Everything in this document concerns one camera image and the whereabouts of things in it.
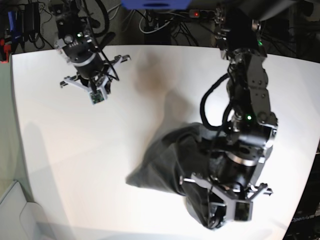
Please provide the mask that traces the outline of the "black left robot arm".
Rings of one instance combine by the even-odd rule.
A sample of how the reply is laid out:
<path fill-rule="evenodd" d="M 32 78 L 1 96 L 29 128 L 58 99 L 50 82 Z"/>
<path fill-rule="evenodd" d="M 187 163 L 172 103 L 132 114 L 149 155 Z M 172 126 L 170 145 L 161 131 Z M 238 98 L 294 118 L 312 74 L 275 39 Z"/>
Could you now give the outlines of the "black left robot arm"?
<path fill-rule="evenodd" d="M 258 183 L 273 150 L 278 119 L 271 110 L 262 28 L 294 4 L 292 0 L 216 0 L 209 12 L 190 10 L 212 34 L 227 72 L 203 95 L 198 132 L 176 142 L 180 184 L 189 211 L 204 227 L 252 219 L 254 200 L 271 195 Z"/>

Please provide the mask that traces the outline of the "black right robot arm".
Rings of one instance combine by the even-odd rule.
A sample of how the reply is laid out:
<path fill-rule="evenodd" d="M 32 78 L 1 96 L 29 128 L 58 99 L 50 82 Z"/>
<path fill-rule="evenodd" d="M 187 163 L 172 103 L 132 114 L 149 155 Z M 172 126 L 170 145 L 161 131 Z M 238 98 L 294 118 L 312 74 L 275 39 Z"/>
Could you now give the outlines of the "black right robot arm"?
<path fill-rule="evenodd" d="M 84 0 L 51 0 L 49 11 L 54 15 L 57 34 L 53 46 L 76 69 L 60 87 L 71 85 L 88 93 L 92 104 L 105 101 L 111 93 L 111 83 L 119 80 L 116 67 L 128 60 L 129 55 L 117 55 L 109 60 L 103 48 L 115 37 L 111 32 L 109 13 L 102 1 L 96 1 L 102 12 L 104 28 L 94 32 L 101 23 L 92 18 Z"/>

